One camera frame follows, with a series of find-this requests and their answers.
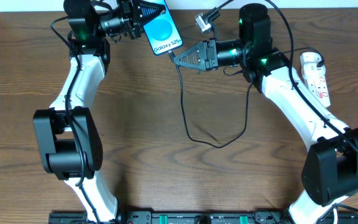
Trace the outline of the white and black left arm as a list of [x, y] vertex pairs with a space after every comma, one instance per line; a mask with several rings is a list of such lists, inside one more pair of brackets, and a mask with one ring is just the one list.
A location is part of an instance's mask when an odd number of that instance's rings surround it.
[[56, 100], [34, 113], [33, 123], [42, 166], [70, 186], [85, 207], [77, 217], [52, 215], [58, 223], [126, 223], [125, 211], [101, 173], [103, 146], [91, 108], [110, 63], [110, 41], [139, 38], [145, 26], [168, 13], [165, 1], [119, 0], [63, 3], [70, 31], [70, 71]]

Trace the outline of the white power strip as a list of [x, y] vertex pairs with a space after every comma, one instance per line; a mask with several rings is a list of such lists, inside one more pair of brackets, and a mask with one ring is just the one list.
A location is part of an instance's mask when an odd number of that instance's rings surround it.
[[[318, 64], [319, 66], [324, 65], [324, 60], [321, 57], [321, 62]], [[329, 99], [328, 86], [326, 83], [326, 72], [324, 75], [321, 75], [316, 78], [311, 78], [308, 80], [304, 80], [305, 85], [308, 87], [309, 91], [318, 99], [318, 101], [325, 107], [329, 107], [331, 105]]]

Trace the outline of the white charger adapter plug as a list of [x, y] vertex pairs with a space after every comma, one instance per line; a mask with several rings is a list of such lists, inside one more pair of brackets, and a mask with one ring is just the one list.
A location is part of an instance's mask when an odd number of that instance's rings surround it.
[[319, 66], [321, 57], [315, 52], [304, 52], [300, 56], [301, 74], [305, 80], [316, 78], [325, 74], [325, 66]]

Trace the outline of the blue Galaxy smartphone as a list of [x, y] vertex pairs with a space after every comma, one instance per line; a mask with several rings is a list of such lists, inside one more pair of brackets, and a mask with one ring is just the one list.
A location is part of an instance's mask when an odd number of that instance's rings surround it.
[[180, 33], [165, 0], [146, 0], [165, 6], [165, 12], [144, 26], [145, 34], [154, 55], [162, 55], [183, 45]]

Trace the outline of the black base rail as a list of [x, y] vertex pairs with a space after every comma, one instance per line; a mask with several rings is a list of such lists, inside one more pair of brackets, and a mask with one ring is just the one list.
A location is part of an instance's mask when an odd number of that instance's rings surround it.
[[[124, 218], [101, 221], [99, 223], [127, 224], [253, 224], [253, 223], [292, 223], [289, 215], [283, 212], [257, 210], [251, 213], [156, 213], [148, 211], [127, 212]], [[48, 224], [97, 223], [91, 221], [86, 212], [83, 213], [50, 213]], [[358, 214], [338, 213], [338, 224], [358, 224]]]

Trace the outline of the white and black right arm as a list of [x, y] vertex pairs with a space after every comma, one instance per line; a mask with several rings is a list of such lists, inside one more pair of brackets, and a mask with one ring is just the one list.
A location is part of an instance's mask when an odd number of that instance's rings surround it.
[[171, 59], [177, 69], [240, 66], [250, 86], [275, 103], [297, 130], [307, 150], [303, 191], [282, 213], [282, 223], [358, 223], [358, 208], [344, 204], [358, 193], [358, 128], [337, 119], [321, 101], [325, 67], [319, 52], [304, 53], [297, 73], [293, 52], [273, 46], [271, 5], [240, 8], [238, 39], [205, 40]]

